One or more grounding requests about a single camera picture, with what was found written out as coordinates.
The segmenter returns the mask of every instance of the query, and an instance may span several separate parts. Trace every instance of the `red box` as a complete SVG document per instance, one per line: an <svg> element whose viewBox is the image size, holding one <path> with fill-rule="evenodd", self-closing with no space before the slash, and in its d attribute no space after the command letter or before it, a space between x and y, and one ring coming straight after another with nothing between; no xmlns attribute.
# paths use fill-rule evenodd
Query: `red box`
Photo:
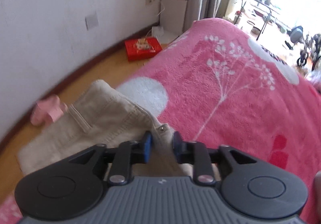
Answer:
<svg viewBox="0 0 321 224"><path fill-rule="evenodd" d="M162 47L155 37L125 41L128 61L142 60L154 57Z"/></svg>

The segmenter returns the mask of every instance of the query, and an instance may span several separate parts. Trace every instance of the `wooden floor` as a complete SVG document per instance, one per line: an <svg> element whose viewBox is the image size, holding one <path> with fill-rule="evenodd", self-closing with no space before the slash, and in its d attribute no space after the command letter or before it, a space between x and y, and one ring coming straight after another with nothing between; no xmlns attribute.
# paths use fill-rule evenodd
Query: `wooden floor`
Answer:
<svg viewBox="0 0 321 224"><path fill-rule="evenodd" d="M115 88L146 62L148 60L128 62L125 49L119 50L77 79L59 97L62 102L69 105L97 79L103 79ZM40 132L41 128L28 123L11 139L5 150L0 154L0 204L22 178L16 158L17 152Z"/></svg>

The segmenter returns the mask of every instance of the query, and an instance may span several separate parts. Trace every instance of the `brown baseboard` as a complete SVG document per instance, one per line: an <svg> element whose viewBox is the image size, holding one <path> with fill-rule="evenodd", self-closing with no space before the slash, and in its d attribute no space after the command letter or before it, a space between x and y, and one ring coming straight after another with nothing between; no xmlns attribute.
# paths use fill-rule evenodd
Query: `brown baseboard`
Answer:
<svg viewBox="0 0 321 224"><path fill-rule="evenodd" d="M68 85L70 85L72 82L74 82L76 79L78 79L80 76L82 76L84 73L86 73L88 70L90 70L92 67L97 65L100 61L105 59L106 57L112 55L116 51L122 49L125 47L125 40L135 39L135 38L141 38L146 36L146 34L150 31L152 26L157 26L159 23L154 23L137 33L127 37L126 39L122 40L121 42L113 45L112 47L104 50L102 53L97 55L96 57L89 60L87 63L80 66L77 70L69 74L66 78L64 78L59 84L57 84L54 88L52 88L50 91L48 91L44 96L41 97L41 99L45 99L52 94L59 94L61 93ZM30 120L32 109L27 111L20 120L11 128L11 130L7 133L7 135L2 139L0 142L0 153L4 150L6 145L9 143L11 138L18 132L20 129Z"/></svg>

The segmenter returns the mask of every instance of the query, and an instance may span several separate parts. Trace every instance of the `pink blanket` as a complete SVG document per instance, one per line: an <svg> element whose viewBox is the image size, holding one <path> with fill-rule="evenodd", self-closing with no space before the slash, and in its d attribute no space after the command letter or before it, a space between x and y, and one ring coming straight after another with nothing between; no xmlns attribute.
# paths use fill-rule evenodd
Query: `pink blanket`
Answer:
<svg viewBox="0 0 321 224"><path fill-rule="evenodd" d="M185 140L228 144L296 174L309 189L301 218L317 222L320 97L234 25L217 18L194 22L118 90Z"/></svg>

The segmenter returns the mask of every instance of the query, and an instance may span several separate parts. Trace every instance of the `black table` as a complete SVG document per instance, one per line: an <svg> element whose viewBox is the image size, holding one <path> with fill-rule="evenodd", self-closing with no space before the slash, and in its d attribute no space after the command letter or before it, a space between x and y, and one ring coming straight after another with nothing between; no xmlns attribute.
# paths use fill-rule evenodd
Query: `black table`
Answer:
<svg viewBox="0 0 321 224"><path fill-rule="evenodd" d="M257 38L256 38L256 40L258 40L259 37L260 37L260 35L263 33L263 31L264 31L264 29L265 29L265 27L266 27L267 22L270 20L270 17L272 16L272 11L274 11L274 12L276 12L276 11L275 11L274 9L272 9L270 6L267 6L266 4L264 4L263 0L254 0L254 1L258 2L259 4L261 4L261 5L263 5L263 6L265 6L265 7L268 8L269 11L270 11L270 13L267 15L267 18L266 18L265 21L264 21L263 27L262 27L259 35L258 35ZM240 13L239 13L238 17L236 18L234 24L237 23L240 15L241 15L242 8L245 7L245 4L246 4L246 1L245 1L244 4L243 4L243 0L242 0L242 5L241 5Z"/></svg>

